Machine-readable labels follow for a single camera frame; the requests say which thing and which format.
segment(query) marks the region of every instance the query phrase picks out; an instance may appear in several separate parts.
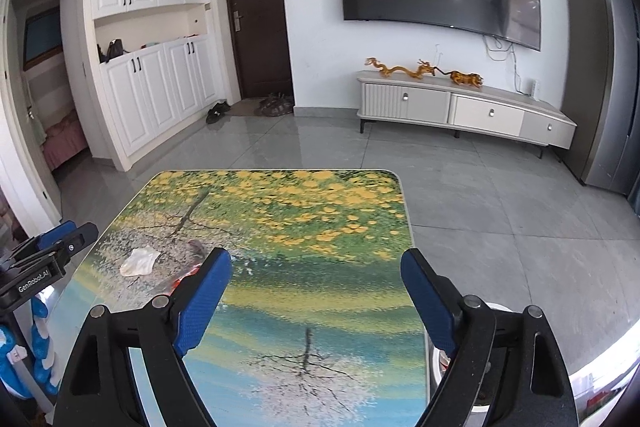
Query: white tissue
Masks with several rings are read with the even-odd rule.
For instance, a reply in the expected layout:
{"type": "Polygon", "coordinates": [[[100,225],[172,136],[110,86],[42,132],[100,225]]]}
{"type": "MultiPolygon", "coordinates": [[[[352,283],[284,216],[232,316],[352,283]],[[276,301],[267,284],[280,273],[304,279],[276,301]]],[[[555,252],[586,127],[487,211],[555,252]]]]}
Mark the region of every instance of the white tissue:
{"type": "Polygon", "coordinates": [[[144,248],[134,248],[125,262],[120,266],[120,273],[124,277],[134,275],[149,275],[160,252],[149,245],[144,248]]]}

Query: screw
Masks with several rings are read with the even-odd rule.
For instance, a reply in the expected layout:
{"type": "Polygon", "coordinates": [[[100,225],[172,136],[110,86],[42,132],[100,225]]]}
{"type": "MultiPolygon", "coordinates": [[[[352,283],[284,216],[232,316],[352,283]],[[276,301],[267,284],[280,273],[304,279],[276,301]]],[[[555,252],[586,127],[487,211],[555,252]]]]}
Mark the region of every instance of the screw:
{"type": "Polygon", "coordinates": [[[540,317],[542,317],[542,310],[540,308],[538,308],[537,306],[529,306],[527,308],[527,312],[529,313],[529,315],[531,315],[534,319],[539,319],[540,317]]]}
{"type": "Polygon", "coordinates": [[[151,301],[151,305],[158,309],[164,308],[167,304],[169,304],[169,297],[166,295],[156,295],[151,301]]]}
{"type": "Polygon", "coordinates": [[[102,317],[104,315],[104,306],[102,304],[98,304],[97,306],[94,306],[93,308],[91,308],[91,311],[89,312],[89,314],[94,319],[97,319],[98,317],[102,317]]]}
{"type": "Polygon", "coordinates": [[[462,300],[467,306],[473,309],[479,308],[482,304],[481,299],[475,295],[465,295],[465,298],[462,300]]]}

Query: front door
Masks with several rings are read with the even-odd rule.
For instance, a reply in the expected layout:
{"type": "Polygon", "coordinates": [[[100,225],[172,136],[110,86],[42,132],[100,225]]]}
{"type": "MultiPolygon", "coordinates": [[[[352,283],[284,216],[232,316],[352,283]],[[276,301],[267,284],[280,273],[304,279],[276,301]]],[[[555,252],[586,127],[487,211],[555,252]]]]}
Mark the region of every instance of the front door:
{"type": "Polygon", "coordinates": [[[228,0],[243,98],[293,94],[284,0],[228,0]]]}

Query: pink bedding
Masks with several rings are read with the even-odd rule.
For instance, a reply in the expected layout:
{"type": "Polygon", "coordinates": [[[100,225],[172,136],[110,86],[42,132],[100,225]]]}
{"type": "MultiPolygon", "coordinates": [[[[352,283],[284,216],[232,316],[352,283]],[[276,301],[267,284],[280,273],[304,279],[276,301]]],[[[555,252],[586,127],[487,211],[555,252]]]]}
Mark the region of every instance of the pink bedding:
{"type": "Polygon", "coordinates": [[[53,170],[87,147],[89,145],[74,109],[47,129],[47,139],[42,146],[42,152],[49,169],[53,170]]]}

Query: tv stand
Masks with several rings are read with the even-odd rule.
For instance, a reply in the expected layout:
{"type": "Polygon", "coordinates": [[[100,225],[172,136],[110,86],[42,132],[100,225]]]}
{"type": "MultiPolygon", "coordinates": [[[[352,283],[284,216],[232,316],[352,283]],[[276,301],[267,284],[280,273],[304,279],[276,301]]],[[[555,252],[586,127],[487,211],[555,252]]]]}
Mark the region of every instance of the tv stand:
{"type": "Polygon", "coordinates": [[[459,86],[448,78],[388,78],[360,71],[360,132],[373,121],[395,121],[476,132],[569,149],[575,123],[546,102],[495,87],[459,86]]]}

